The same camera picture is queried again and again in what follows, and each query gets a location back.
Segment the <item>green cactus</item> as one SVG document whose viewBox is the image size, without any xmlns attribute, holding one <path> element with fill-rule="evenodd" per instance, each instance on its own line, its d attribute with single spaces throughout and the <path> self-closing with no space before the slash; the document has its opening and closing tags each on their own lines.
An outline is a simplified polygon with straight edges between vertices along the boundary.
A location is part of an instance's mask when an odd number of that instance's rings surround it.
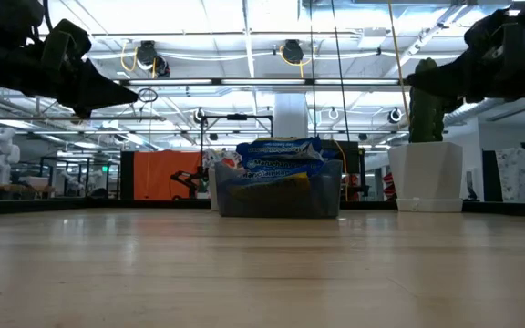
<svg viewBox="0 0 525 328">
<path fill-rule="evenodd" d="M 409 142 L 442 141 L 445 99 L 416 87 L 409 91 Z"/>
</svg>

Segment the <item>blue white Maruchan noodle packet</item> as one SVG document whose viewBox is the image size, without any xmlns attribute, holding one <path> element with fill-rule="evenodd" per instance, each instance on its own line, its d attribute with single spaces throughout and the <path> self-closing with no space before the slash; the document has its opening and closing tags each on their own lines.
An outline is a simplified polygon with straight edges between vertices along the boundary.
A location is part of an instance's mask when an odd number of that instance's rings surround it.
<svg viewBox="0 0 525 328">
<path fill-rule="evenodd" d="M 244 159 L 323 159 L 319 138 L 258 138 L 237 145 L 236 152 Z"/>
</svg>

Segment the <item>orange partition panel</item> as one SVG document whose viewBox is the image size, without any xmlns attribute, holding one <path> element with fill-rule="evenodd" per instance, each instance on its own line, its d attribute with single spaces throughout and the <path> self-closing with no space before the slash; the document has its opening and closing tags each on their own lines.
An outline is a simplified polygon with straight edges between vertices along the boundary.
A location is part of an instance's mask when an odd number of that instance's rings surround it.
<svg viewBox="0 0 525 328">
<path fill-rule="evenodd" d="M 190 188 L 172 180 L 178 171 L 196 173 L 199 152 L 163 150 L 136 152 L 133 157 L 134 200 L 173 200 L 188 198 Z"/>
</svg>

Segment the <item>blue yellow Maruchan noodle packet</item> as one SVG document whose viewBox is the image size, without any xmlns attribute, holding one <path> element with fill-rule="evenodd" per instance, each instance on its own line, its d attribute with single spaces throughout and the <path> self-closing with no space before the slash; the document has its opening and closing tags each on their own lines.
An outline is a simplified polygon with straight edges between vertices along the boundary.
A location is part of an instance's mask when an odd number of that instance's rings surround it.
<svg viewBox="0 0 525 328">
<path fill-rule="evenodd" d="M 237 200 L 291 200 L 303 196 L 311 189 L 306 173 L 297 173 L 268 181 L 246 181 L 229 183 L 226 190 Z"/>
</svg>

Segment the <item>red Maruchan noodle packet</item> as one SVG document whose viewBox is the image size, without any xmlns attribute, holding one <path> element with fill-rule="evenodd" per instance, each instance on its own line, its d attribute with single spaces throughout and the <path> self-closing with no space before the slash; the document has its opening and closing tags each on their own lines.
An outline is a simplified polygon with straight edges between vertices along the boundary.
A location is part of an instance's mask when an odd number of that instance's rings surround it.
<svg viewBox="0 0 525 328">
<path fill-rule="evenodd" d="M 202 152 L 202 166 L 213 169 L 216 163 L 223 163 L 230 168 L 239 169 L 242 166 L 242 156 L 233 150 L 205 149 Z"/>
</svg>

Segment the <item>black station frame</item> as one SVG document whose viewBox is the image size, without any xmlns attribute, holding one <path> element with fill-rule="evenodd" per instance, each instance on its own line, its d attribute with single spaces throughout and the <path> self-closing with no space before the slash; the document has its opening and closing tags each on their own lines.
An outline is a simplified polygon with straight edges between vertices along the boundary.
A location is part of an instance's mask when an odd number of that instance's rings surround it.
<svg viewBox="0 0 525 328">
<path fill-rule="evenodd" d="M 226 115 L 207 115 L 202 114 L 200 117 L 200 164 L 197 169 L 197 177 L 199 182 L 209 181 L 209 169 L 203 164 L 203 151 L 204 151 L 204 138 L 210 133 L 210 129 L 213 128 L 216 123 L 221 120 L 227 121 L 246 121 L 253 119 L 268 133 L 270 137 L 274 133 L 273 115 L 248 115 L 248 114 L 226 114 Z"/>
</svg>

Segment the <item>white hexagonal plant pot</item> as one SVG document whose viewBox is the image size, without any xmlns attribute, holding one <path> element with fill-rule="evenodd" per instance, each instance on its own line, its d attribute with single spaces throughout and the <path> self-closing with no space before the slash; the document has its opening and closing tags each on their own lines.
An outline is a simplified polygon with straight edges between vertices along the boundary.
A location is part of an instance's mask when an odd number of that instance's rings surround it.
<svg viewBox="0 0 525 328">
<path fill-rule="evenodd" d="M 462 211 L 461 146 L 452 142 L 405 144 L 391 148 L 388 159 L 400 211 Z"/>
</svg>

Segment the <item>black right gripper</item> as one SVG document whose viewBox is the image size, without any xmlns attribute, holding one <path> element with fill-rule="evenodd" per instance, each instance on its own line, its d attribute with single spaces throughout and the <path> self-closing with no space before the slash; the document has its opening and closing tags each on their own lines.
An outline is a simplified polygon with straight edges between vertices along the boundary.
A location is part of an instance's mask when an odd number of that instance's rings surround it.
<svg viewBox="0 0 525 328">
<path fill-rule="evenodd" d="M 525 98 L 525 8 L 512 14 L 499 9 L 466 33 L 468 49 L 439 66 L 421 59 L 406 77 L 415 112 L 451 112 L 482 98 Z"/>
</svg>

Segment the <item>black screen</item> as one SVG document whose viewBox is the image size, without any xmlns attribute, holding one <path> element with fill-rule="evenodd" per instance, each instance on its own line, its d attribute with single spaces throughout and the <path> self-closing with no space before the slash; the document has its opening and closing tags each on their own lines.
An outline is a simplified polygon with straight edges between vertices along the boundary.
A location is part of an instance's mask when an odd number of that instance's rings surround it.
<svg viewBox="0 0 525 328">
<path fill-rule="evenodd" d="M 348 173 L 359 174 L 362 170 L 361 150 L 357 142 L 337 141 L 332 139 L 322 139 L 322 156 L 326 160 L 345 159 L 346 171 Z"/>
</svg>

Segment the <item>grey plastic bin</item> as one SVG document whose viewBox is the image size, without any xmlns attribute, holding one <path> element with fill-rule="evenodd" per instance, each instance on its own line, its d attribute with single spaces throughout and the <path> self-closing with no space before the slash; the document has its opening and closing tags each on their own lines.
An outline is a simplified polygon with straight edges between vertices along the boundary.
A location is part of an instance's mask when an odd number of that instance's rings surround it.
<svg viewBox="0 0 525 328">
<path fill-rule="evenodd" d="M 343 163 L 331 160 L 315 175 L 308 177 L 311 189 L 291 200 L 237 200 L 227 190 L 229 183 L 246 179 L 244 170 L 225 164 L 215 165 L 218 212 L 223 217 L 332 219 L 339 215 Z"/>
</svg>

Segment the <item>white patterned cloth panel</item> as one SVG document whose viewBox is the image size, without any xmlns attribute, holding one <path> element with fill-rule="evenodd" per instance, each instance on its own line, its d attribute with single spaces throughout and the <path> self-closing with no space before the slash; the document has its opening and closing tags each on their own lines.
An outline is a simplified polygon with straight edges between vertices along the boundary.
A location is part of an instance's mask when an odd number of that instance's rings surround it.
<svg viewBox="0 0 525 328">
<path fill-rule="evenodd" d="M 496 159 L 503 201 L 525 203 L 525 149 L 497 150 Z"/>
</svg>

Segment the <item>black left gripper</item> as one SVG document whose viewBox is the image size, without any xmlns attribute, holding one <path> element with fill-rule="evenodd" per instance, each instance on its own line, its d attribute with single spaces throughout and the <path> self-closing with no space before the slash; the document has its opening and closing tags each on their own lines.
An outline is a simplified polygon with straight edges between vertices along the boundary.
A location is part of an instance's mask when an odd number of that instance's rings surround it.
<svg viewBox="0 0 525 328">
<path fill-rule="evenodd" d="M 22 37 L 0 28 L 0 87 L 28 96 L 52 97 L 78 118 L 93 110 L 135 103 L 134 91 L 102 76 L 82 57 L 91 48 L 87 32 L 61 20 L 45 40 L 21 44 Z"/>
</svg>

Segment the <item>white plastic bin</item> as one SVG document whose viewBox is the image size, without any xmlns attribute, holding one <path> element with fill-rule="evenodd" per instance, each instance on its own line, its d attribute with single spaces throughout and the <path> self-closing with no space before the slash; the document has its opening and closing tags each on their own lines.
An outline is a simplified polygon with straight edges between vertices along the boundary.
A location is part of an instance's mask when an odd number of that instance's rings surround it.
<svg viewBox="0 0 525 328">
<path fill-rule="evenodd" d="M 209 180 L 209 190 L 211 197 L 211 210 L 218 211 L 218 201 L 217 201 L 217 182 L 216 182 L 216 172 L 215 168 L 208 169 L 208 180 Z"/>
</svg>

